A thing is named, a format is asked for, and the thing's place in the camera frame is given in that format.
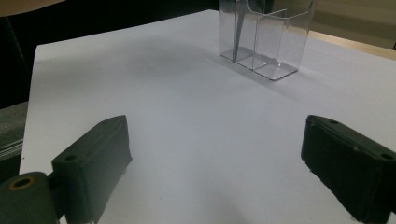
desk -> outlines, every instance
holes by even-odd
[[[39,46],[21,172],[125,114],[134,160],[100,223],[356,223],[300,159],[305,119],[396,149],[395,99],[396,62],[315,38],[298,73],[258,77],[204,11]]]

